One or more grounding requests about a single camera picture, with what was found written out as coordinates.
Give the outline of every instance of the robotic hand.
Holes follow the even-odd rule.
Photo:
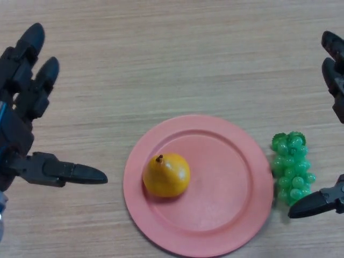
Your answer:
[[[321,45],[333,58],[326,58],[322,63],[322,75],[334,97],[333,111],[344,124],[344,40],[325,31]],[[296,202],[289,210],[289,217],[310,217],[330,210],[344,213],[344,174],[339,176],[335,186],[323,188]]]
[[[59,63],[50,58],[35,79],[32,68],[44,44],[41,24],[32,25],[0,57],[0,241],[2,214],[7,197],[4,192],[16,176],[31,184],[63,187],[66,182],[104,184],[106,175],[92,167],[59,161],[50,153],[27,155],[34,141],[32,122],[42,117],[49,105],[48,96],[59,74]]]

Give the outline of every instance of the wood grain surface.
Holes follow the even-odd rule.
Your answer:
[[[0,257],[171,257],[126,211],[122,178],[136,141],[165,119],[222,117],[270,156],[277,132],[308,140],[313,190],[344,166],[344,129],[321,64],[324,30],[344,36],[342,0],[0,0],[0,52],[33,23],[46,31],[39,67],[61,73],[31,151],[96,167],[106,185],[49,188],[17,178]],[[273,209],[261,232],[229,257],[342,257],[344,217],[289,221]]]

